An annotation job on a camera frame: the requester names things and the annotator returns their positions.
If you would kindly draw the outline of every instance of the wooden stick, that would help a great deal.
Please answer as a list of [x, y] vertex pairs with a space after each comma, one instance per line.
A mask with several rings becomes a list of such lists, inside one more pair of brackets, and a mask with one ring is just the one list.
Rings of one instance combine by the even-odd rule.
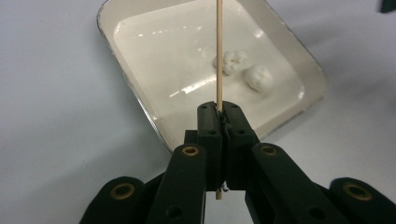
[[219, 113], [222, 111], [222, 0], [217, 4], [217, 104]]

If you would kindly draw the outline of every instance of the white tray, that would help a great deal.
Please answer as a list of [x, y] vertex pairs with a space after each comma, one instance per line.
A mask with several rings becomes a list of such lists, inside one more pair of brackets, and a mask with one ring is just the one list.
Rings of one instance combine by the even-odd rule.
[[[216, 99], [216, 1], [109, 0], [98, 24], [154, 129], [170, 150], [181, 145], [196, 107]], [[262, 0], [223, 1], [223, 49], [244, 51], [244, 68], [260, 63], [273, 77], [267, 96], [242, 74], [223, 78], [224, 100], [260, 138], [323, 95], [317, 62]]]

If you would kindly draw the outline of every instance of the white table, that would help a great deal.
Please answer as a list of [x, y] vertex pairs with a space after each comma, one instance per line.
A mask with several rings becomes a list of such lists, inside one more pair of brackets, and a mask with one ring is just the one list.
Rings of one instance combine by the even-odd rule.
[[[78, 223], [110, 179], [170, 154], [96, 27], [104, 0], [0, 2], [1, 223]], [[271, 0], [326, 73], [324, 100], [264, 139], [320, 185], [343, 176], [396, 202], [396, 12], [372, 0]], [[250, 223], [243, 192], [206, 223]]]

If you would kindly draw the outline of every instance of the white clump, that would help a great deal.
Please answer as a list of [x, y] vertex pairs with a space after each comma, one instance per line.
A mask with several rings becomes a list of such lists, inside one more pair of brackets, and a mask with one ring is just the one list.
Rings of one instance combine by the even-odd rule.
[[254, 65], [245, 73], [245, 81], [254, 90], [269, 94], [273, 88], [271, 74], [263, 65]]
[[[248, 56], [244, 51], [226, 51], [223, 53], [223, 73], [232, 75], [241, 69], [241, 66], [247, 60]], [[215, 68], [218, 67], [218, 60], [215, 58]]]

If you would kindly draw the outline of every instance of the round joint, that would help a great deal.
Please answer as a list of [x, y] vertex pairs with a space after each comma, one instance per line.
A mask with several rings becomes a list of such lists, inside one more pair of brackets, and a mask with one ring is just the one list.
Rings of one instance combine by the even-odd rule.
[[181, 149], [181, 152], [186, 156], [196, 156], [199, 153], [199, 149], [196, 147], [185, 147]]
[[267, 155], [267, 156], [276, 156], [277, 155], [277, 149], [273, 147], [262, 147], [261, 148], [262, 152]]
[[134, 185], [130, 183], [121, 183], [116, 185], [111, 191], [110, 196], [115, 200], [124, 200], [134, 194]]
[[344, 184], [343, 189], [346, 194], [354, 199], [366, 202], [373, 199], [373, 195], [367, 189], [364, 189], [357, 184], [347, 182]]

